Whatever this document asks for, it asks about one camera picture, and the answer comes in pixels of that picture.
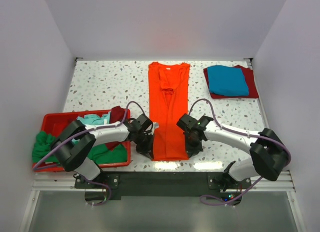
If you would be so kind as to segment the orange t shirt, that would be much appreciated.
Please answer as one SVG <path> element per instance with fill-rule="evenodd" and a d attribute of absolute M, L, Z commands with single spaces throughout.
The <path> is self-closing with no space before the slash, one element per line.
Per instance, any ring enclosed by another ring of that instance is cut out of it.
<path fill-rule="evenodd" d="M 188 112 L 190 64 L 148 66 L 149 117 L 158 123 L 153 142 L 154 161 L 188 160 L 184 132 L 177 126 Z"/>

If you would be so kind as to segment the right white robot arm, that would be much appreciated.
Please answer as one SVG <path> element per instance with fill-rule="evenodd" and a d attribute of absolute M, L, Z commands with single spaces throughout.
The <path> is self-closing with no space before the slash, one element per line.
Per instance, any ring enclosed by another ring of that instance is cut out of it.
<path fill-rule="evenodd" d="M 195 119 L 188 114 L 182 115 L 177 126 L 185 136 L 188 155 L 202 151 L 203 141 L 220 142 L 235 147 L 250 157 L 231 162 L 216 181 L 223 185 L 235 184 L 247 178 L 260 176 L 276 181 L 291 161 L 291 155 L 279 137 L 271 129 L 250 131 L 219 123 L 216 119 L 202 116 Z"/>

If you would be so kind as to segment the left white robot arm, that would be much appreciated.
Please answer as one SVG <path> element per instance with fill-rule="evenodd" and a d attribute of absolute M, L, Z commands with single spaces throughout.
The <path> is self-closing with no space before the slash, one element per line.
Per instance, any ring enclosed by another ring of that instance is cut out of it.
<path fill-rule="evenodd" d="M 130 141 L 138 153 L 151 156 L 154 131 L 154 123 L 145 114 L 107 125 L 84 125 L 75 120 L 51 144 L 51 151 L 65 171 L 74 171 L 87 182 L 105 183 L 102 169 L 88 157 L 91 149 Z"/>

